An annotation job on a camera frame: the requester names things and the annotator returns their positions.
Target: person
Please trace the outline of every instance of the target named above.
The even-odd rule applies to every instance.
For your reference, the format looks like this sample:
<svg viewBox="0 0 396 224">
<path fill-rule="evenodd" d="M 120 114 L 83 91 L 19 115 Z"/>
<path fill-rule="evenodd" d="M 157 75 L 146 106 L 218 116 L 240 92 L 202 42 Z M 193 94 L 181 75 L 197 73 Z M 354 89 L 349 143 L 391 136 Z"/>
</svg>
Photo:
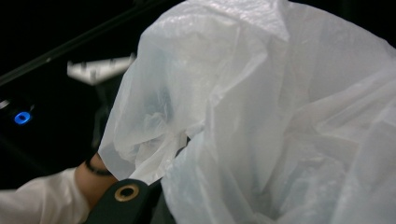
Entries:
<svg viewBox="0 0 396 224">
<path fill-rule="evenodd" d="M 117 181 L 95 153 L 78 167 L 0 191 L 0 223 L 82 223 Z"/>
</svg>

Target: black surface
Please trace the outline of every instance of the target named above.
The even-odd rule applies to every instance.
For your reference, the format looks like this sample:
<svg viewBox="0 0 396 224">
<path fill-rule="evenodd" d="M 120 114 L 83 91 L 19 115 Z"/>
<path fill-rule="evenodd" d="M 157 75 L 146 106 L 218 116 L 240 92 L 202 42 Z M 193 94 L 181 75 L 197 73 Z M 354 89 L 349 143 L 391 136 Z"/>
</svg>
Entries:
<svg viewBox="0 0 396 224">
<path fill-rule="evenodd" d="M 92 147 L 94 115 L 102 106 L 101 101 L 95 87 L 67 76 L 67 63 L 137 53 L 141 33 L 178 2 L 136 2 L 133 7 L 124 8 L 117 17 L 83 35 L 71 40 L 66 38 L 61 46 L 49 46 L 50 51 L 43 55 L 35 50 L 38 57 L 0 76 L 0 99 L 18 98 L 17 102 L 23 102 L 20 105 L 27 102 L 27 107 L 34 106 L 33 118 L 24 126 L 15 125 L 11 116 L 1 116 L 0 150 L 7 162 L 0 163 L 0 189 L 17 188 L 34 177 L 77 166 L 91 156 L 96 150 Z M 57 36 L 59 29 L 54 27 L 53 36 Z M 55 39 L 65 41 L 59 36 Z M 31 39 L 24 41 L 24 44 L 38 43 Z M 120 80 L 121 76 L 118 76 L 106 84 L 111 91 L 108 95 L 113 98 Z"/>
</svg>

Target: bracelet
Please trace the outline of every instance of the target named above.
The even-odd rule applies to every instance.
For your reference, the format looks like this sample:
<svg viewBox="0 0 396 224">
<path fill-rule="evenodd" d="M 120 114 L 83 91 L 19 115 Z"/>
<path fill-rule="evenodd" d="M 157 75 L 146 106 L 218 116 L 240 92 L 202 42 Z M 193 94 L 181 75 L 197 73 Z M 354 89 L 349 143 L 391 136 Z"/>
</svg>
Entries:
<svg viewBox="0 0 396 224">
<path fill-rule="evenodd" d="M 95 175 L 112 175 L 108 170 L 101 170 L 91 165 L 91 159 L 85 160 L 87 168 Z"/>
</svg>

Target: dark background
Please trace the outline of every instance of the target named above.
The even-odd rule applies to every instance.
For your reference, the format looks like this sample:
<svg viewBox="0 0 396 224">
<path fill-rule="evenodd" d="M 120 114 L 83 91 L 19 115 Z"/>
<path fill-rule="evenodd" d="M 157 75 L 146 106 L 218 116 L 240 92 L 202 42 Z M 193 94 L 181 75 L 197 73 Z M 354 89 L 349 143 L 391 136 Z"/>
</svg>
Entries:
<svg viewBox="0 0 396 224">
<path fill-rule="evenodd" d="M 0 189 L 79 165 L 92 146 L 98 89 L 66 75 L 68 61 L 129 56 L 141 33 L 177 0 L 2 1 L 0 100 L 34 105 L 18 126 L 0 117 Z M 354 22 L 396 47 L 394 9 L 386 1 L 299 0 Z M 120 77 L 102 90 L 111 105 Z"/>
</svg>

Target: translucent plastic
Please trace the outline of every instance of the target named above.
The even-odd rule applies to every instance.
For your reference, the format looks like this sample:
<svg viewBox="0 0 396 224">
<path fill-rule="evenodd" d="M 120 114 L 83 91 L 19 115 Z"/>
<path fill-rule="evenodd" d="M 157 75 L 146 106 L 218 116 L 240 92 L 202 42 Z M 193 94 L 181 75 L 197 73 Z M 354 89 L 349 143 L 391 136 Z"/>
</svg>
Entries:
<svg viewBox="0 0 396 224">
<path fill-rule="evenodd" d="M 143 33 L 100 153 L 163 177 L 178 224 L 394 223 L 395 56 L 317 8 L 190 0 Z"/>
</svg>

